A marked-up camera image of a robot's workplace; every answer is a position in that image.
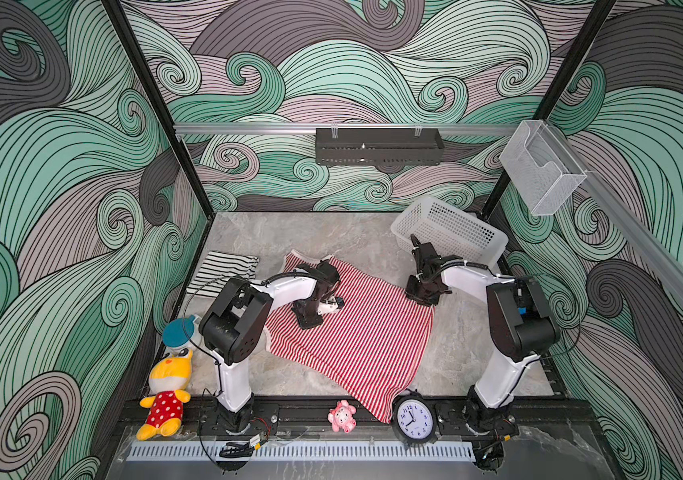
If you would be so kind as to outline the red white striped tank top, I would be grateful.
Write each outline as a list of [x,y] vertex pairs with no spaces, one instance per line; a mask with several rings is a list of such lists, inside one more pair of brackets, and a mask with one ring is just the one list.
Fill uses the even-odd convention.
[[389,423],[393,400],[411,385],[425,356],[435,310],[343,260],[329,263],[340,274],[336,294],[343,308],[309,330],[299,327],[288,305],[271,312],[267,350],[326,376]]

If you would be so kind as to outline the black white striped tank top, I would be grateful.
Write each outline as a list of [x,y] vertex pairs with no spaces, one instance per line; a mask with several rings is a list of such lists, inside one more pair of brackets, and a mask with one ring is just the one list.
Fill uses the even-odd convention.
[[215,299],[230,278],[254,279],[258,264],[257,256],[211,250],[205,255],[186,293]]

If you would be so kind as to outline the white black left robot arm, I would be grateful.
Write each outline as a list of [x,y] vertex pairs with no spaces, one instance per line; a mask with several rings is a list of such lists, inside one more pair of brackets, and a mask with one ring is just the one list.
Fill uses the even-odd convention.
[[218,362],[219,422],[226,430],[241,432],[250,422],[248,358],[269,314],[289,306],[300,329],[317,328],[325,316],[343,308],[335,296],[339,285],[340,273],[328,260],[317,266],[303,263],[265,280],[227,280],[198,326],[206,351]]

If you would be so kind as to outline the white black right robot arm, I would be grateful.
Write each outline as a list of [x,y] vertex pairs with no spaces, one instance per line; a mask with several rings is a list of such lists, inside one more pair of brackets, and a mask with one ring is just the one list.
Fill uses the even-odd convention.
[[474,432],[499,431],[509,423],[515,389],[533,363],[561,339],[541,282],[533,276],[496,274],[485,264],[459,256],[441,256],[429,242],[411,235],[417,273],[405,295],[422,306],[437,306],[441,297],[459,290],[487,306],[493,353],[481,379],[469,389],[465,421]]

